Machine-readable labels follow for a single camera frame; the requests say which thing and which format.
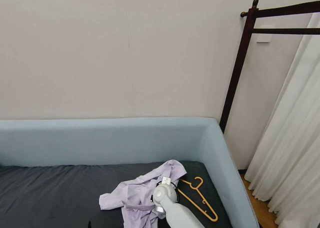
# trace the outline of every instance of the wall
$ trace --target wall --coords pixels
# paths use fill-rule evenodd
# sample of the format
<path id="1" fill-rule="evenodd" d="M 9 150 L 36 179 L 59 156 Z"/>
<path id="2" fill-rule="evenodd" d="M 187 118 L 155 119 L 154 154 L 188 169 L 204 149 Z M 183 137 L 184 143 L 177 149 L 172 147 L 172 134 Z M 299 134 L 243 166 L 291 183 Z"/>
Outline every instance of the wall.
<path id="1" fill-rule="evenodd" d="M 307 1 L 260 0 L 259 8 Z M 0 0 L 0 119 L 219 119 L 244 25 L 239 14 L 251 3 Z M 226 128 L 238 168 L 251 158 L 299 41 L 251 42 Z"/>

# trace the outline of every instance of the floor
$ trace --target floor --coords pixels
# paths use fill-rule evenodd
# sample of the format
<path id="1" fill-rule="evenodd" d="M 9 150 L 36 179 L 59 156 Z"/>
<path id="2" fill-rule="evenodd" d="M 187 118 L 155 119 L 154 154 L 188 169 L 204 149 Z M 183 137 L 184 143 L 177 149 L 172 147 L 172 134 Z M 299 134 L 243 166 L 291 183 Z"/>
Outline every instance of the floor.
<path id="1" fill-rule="evenodd" d="M 275 224 L 276 214 L 268 212 L 267 202 L 259 201 L 252 196 L 252 191 L 248 190 L 250 182 L 245 180 L 244 174 L 241 174 L 241 179 L 246 187 L 246 191 L 259 223 L 263 228 L 277 228 L 277 225 Z"/>

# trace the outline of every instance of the dark gray bed sheet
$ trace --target dark gray bed sheet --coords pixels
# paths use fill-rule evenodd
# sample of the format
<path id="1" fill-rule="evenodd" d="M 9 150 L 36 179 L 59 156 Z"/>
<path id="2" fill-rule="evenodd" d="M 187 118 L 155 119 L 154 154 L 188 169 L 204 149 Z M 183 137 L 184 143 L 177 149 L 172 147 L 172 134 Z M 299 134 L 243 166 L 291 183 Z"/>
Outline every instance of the dark gray bed sheet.
<path id="1" fill-rule="evenodd" d="M 120 209 L 100 211 L 99 195 L 112 192 L 121 181 L 134 179 L 161 164 L 0 167 L 0 227 L 87 228 L 89 220 L 92 228 L 102 224 L 104 227 L 123 227 Z M 203 178 L 200 190 L 219 220 L 208 222 L 183 196 L 180 196 L 180 202 L 206 227 L 232 227 L 205 166 L 191 161 L 182 161 L 182 164 L 188 172 L 184 179 Z M 182 182 L 178 187 L 205 208 L 196 191 Z M 161 221 L 161 226 L 167 227 L 167 224 Z"/>

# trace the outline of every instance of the purple clothing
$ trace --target purple clothing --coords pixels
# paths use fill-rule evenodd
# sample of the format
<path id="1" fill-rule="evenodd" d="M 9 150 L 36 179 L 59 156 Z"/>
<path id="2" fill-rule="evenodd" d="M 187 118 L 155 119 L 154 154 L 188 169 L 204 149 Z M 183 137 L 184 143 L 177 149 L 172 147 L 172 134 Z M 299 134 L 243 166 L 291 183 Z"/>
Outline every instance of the purple clothing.
<path id="1" fill-rule="evenodd" d="M 150 201 L 157 183 L 165 176 L 177 185 L 179 178 L 186 173 L 180 162 L 169 160 L 145 175 L 121 182 L 112 193 L 100 195 L 100 209 L 122 207 L 124 228 L 157 228 L 158 217 L 164 218 L 154 210 L 155 205 Z"/>

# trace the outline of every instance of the plastic hanger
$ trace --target plastic hanger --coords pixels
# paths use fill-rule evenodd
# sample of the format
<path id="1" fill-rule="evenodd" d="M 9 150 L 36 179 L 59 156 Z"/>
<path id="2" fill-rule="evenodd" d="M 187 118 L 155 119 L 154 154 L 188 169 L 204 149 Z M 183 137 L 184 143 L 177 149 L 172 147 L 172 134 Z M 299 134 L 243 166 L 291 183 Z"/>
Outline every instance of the plastic hanger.
<path id="1" fill-rule="evenodd" d="M 180 189 L 178 189 L 179 193 L 181 193 L 187 200 L 189 200 L 198 210 L 200 210 L 209 220 L 211 221 L 217 221 L 218 220 L 218 216 L 216 214 L 216 212 L 214 211 L 214 209 L 211 207 L 211 205 L 208 203 L 208 201 L 206 200 L 206 198 L 201 194 L 201 192 L 199 191 L 199 187 L 203 184 L 204 180 L 197 176 L 194 179 L 199 179 L 201 182 L 200 184 L 198 184 L 196 187 L 192 186 L 191 182 L 188 182 L 186 180 L 180 179 L 182 182 L 188 184 L 190 186 L 191 189 L 195 189 L 198 194 L 201 196 L 202 198 L 202 203 L 206 204 L 209 209 L 212 211 L 212 213 L 214 214 L 215 218 L 212 218 L 210 215 L 207 214 L 206 210 L 201 209 L 192 199 L 190 199 L 185 193 L 183 193 Z"/>

